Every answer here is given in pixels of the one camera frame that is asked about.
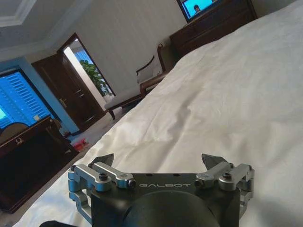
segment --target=red object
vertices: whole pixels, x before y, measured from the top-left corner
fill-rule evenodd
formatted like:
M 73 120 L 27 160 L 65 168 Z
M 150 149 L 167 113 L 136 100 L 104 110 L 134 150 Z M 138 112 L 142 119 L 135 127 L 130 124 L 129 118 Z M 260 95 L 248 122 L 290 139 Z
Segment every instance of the red object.
M 84 148 L 86 145 L 88 145 L 87 140 L 86 140 L 86 139 L 82 139 L 82 140 L 76 142 L 75 144 L 73 144 L 73 147 L 74 147 L 77 151 L 80 152 L 80 151 L 83 150 L 83 148 Z

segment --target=room wall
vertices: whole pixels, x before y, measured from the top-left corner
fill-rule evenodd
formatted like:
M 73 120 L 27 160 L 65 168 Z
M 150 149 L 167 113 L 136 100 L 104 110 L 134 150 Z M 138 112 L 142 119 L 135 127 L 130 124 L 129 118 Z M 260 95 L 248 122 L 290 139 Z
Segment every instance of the room wall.
M 275 12 L 296 0 L 252 0 L 258 17 Z
M 56 114 L 60 117 L 62 123 L 71 132 L 77 132 L 79 128 L 73 122 L 73 120 L 66 113 L 64 108 L 52 94 L 51 90 L 41 79 L 39 74 L 35 71 L 31 64 L 29 64 L 25 58 L 17 58 L 10 61 L 0 62 L 0 72 L 11 68 L 21 68 L 27 77 L 31 80 L 37 90 L 41 93 L 43 98 L 48 102 Z
M 137 84 L 137 69 L 156 53 L 159 42 L 185 24 L 175 0 L 94 0 L 52 49 L 27 59 L 55 53 L 76 32 L 118 94 Z

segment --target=tv screen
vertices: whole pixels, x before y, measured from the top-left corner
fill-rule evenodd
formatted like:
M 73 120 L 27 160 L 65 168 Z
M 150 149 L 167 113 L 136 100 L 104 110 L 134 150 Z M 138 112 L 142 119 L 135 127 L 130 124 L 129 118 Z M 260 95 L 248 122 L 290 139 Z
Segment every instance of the tv screen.
M 178 2 L 187 21 L 190 21 L 215 1 L 216 0 L 179 0 Z

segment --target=wooden dresser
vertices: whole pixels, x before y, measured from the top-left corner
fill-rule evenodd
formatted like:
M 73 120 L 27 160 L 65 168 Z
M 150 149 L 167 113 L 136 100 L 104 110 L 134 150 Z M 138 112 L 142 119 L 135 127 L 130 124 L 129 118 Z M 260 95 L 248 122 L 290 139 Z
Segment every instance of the wooden dresser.
M 179 57 L 218 40 L 257 18 L 251 0 L 218 0 L 170 36 Z
M 15 212 L 76 157 L 69 143 L 50 117 L 0 143 L 0 210 Z

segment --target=wooden door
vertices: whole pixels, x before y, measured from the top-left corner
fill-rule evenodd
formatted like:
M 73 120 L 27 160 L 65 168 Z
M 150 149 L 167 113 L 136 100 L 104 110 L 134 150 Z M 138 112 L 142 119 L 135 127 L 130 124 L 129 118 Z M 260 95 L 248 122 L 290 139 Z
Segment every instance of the wooden door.
M 105 115 L 64 53 L 55 54 L 32 65 L 80 131 L 86 130 Z

